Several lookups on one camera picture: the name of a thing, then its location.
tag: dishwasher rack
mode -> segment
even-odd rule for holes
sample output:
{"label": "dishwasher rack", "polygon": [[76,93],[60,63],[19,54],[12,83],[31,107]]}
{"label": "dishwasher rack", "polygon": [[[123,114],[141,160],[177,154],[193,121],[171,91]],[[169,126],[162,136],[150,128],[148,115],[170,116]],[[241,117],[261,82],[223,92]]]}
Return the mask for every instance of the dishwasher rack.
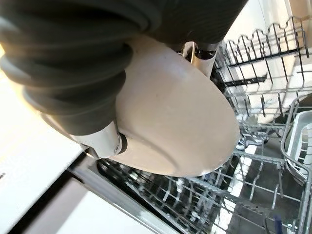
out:
{"label": "dishwasher rack", "polygon": [[[311,53],[302,24],[291,17],[286,27],[274,23],[267,32],[255,30],[251,38],[241,36],[220,47],[212,80],[222,80],[241,130],[238,147],[220,168],[178,178],[102,159],[98,170],[182,233],[308,234],[312,170],[286,153],[295,116],[312,110],[312,102],[298,104],[312,93],[312,72],[304,64]],[[288,71],[290,61],[297,66]],[[277,156],[266,149],[271,143],[281,150]],[[299,181],[289,163],[305,170],[307,179]]]}

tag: plate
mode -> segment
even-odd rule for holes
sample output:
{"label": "plate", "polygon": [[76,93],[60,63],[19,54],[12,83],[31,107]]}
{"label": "plate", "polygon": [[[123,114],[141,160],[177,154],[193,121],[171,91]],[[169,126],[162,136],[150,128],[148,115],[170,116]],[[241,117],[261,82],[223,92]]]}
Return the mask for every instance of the plate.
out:
{"label": "plate", "polygon": [[222,93],[182,56],[148,37],[134,51],[117,97],[128,148],[112,160],[151,173],[200,176],[225,163],[239,127]]}

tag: black ribbed hose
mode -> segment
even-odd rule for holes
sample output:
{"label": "black ribbed hose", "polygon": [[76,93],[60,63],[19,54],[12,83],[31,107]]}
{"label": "black ribbed hose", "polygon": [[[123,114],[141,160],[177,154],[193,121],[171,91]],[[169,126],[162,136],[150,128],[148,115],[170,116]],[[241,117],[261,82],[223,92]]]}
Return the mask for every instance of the black ribbed hose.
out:
{"label": "black ribbed hose", "polygon": [[88,135],[115,118],[132,57],[124,41],[159,24],[145,0],[2,1],[1,67],[35,109]]}

